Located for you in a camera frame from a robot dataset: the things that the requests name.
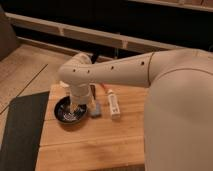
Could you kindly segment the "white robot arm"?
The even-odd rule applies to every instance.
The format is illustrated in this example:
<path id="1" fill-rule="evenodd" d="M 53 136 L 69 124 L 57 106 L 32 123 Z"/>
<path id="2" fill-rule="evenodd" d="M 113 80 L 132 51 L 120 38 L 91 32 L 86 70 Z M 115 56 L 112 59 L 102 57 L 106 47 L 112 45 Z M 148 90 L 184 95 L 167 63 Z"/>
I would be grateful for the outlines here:
<path id="1" fill-rule="evenodd" d="M 89 85 L 146 87 L 146 171 L 213 171 L 213 53 L 176 49 L 93 64 L 79 53 L 59 69 L 72 100 L 86 104 Z"/>

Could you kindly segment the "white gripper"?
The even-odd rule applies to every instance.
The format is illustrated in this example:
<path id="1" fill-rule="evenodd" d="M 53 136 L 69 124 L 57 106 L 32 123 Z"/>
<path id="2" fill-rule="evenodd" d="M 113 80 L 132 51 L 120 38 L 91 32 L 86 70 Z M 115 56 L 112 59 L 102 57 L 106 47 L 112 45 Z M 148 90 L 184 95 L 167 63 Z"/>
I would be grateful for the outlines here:
<path id="1" fill-rule="evenodd" d="M 91 89 L 88 84 L 70 86 L 70 98 L 72 105 L 87 105 L 91 101 Z"/>

